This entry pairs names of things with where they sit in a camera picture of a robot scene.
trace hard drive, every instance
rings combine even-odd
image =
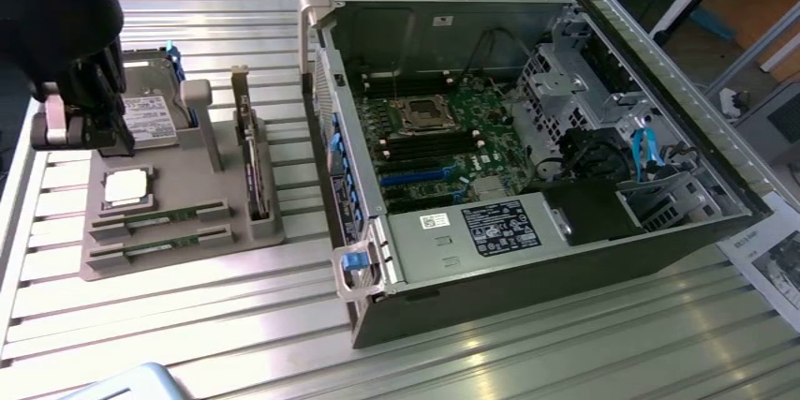
[[[164,147],[177,143],[176,130],[193,124],[191,110],[180,100],[183,70],[167,49],[123,53],[128,89],[125,124],[136,149]]]

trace blue pcie slot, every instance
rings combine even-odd
[[[445,180],[451,176],[451,172],[455,169],[455,165],[447,166],[437,170],[428,170],[425,172],[401,173],[389,175],[380,180],[380,186],[397,186],[408,185],[411,183],[420,182],[435,182]]]

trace warning label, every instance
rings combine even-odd
[[[541,245],[520,200],[461,210],[477,253],[491,257]]]
[[[125,125],[136,142],[175,138],[175,125],[163,96],[131,97],[125,102]]]

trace sticker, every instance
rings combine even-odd
[[[449,27],[452,25],[452,16],[433,16],[433,27]]]
[[[421,215],[420,222],[423,223],[423,230],[447,227],[451,224],[447,213],[440,213],[439,215]]]
[[[136,142],[175,138],[175,124],[163,96],[123,98],[125,125]]]
[[[129,229],[139,229],[149,225],[167,224],[171,221],[168,217],[159,217],[157,219],[140,220],[139,222],[131,222],[128,224]]]
[[[171,248],[172,248],[172,244],[161,244],[161,245],[155,245],[153,247],[148,247],[148,248],[139,248],[135,250],[135,252],[139,254],[160,252],[161,250],[169,250]]]
[[[541,245],[520,200],[461,210],[477,253],[483,257]]]

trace metal bracket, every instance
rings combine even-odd
[[[309,25],[313,25],[333,10],[331,0],[297,0],[297,40],[300,50],[297,53],[300,74],[309,73]]]

